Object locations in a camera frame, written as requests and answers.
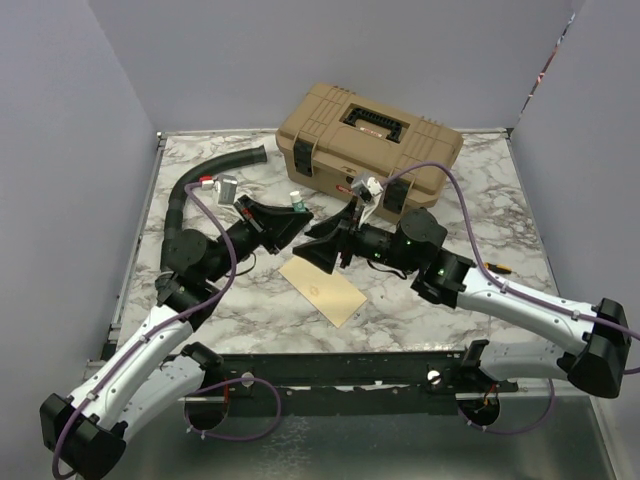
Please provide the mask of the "cream paper envelope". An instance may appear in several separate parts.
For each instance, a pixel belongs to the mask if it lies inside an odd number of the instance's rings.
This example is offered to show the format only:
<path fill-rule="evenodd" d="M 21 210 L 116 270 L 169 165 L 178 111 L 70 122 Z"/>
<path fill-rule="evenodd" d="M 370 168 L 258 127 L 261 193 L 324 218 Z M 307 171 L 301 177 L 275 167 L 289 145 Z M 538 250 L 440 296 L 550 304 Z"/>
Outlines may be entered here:
<path fill-rule="evenodd" d="M 349 320 L 367 300 L 341 274 L 327 274 L 298 257 L 287 261 L 279 273 L 336 328 Z"/>

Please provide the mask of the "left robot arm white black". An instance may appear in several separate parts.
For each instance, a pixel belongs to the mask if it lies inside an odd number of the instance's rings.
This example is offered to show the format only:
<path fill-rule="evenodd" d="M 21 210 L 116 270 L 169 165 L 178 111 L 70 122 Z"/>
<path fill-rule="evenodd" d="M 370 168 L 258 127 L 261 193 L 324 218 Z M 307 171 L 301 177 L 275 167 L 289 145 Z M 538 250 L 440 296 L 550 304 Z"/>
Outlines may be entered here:
<path fill-rule="evenodd" d="M 246 195 L 234 205 L 240 218 L 212 240 L 178 230 L 164 252 L 157 302 L 125 344 L 70 394 L 50 395 L 40 407 L 44 445 L 56 479 L 102 479 L 128 443 L 180 397 L 214 392 L 220 358 L 190 344 L 174 349 L 207 320 L 238 275 L 238 264 L 258 248 L 277 254 L 313 218 L 305 207 L 261 204 Z"/>

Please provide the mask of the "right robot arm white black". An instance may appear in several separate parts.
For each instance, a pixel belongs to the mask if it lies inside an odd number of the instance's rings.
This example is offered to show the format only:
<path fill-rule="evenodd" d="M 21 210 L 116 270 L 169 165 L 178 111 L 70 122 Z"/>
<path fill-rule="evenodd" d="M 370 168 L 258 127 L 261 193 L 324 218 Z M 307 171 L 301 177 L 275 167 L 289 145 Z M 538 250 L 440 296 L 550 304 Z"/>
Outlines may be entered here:
<path fill-rule="evenodd" d="M 425 208 L 408 211 L 394 231 L 361 222 L 361 211 L 350 202 L 314 225 L 309 242 L 294 247 L 294 255 L 327 274 L 354 257 L 380 263 L 413 274 L 412 290 L 431 304 L 483 313 L 539 336 L 537 342 L 514 345 L 474 342 L 467 350 L 472 359 L 459 367 L 467 389 L 541 378 L 565 380 L 596 397 L 619 396 L 631 346 L 620 303 L 572 301 L 494 274 L 444 248 L 447 231 Z"/>

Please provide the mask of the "green white glue stick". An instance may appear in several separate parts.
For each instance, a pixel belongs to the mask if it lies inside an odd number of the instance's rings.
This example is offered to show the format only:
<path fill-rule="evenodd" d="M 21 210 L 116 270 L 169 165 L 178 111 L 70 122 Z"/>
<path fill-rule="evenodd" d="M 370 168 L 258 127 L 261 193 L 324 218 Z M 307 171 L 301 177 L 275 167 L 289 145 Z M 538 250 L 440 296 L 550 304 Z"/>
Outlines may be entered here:
<path fill-rule="evenodd" d="M 298 190 L 292 191 L 290 193 L 290 200 L 291 200 L 292 208 L 296 212 L 304 212 L 306 210 L 304 200 L 301 196 L 301 193 Z"/>

